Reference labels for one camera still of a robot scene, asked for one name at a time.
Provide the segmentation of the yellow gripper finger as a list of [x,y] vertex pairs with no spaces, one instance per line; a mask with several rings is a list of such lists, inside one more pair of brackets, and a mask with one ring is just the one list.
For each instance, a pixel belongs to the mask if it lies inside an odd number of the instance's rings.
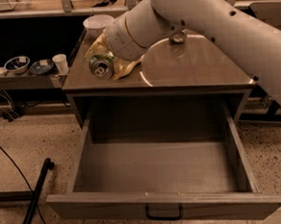
[[118,57],[113,59],[114,66],[114,80],[118,80],[120,78],[126,77],[135,67],[141,62],[141,58],[136,61],[126,61],[122,60]]
[[107,54],[107,52],[108,52],[108,47],[107,47],[106,38],[104,37],[103,34],[101,34],[94,41],[94,43],[89,47],[85,57],[89,61],[92,57],[97,55],[104,55]]

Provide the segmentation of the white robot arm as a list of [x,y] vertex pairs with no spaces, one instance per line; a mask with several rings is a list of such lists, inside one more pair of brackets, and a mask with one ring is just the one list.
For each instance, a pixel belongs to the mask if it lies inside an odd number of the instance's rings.
[[103,31],[86,58],[110,55],[125,68],[183,29],[210,39],[281,105],[281,31],[225,0],[142,0]]

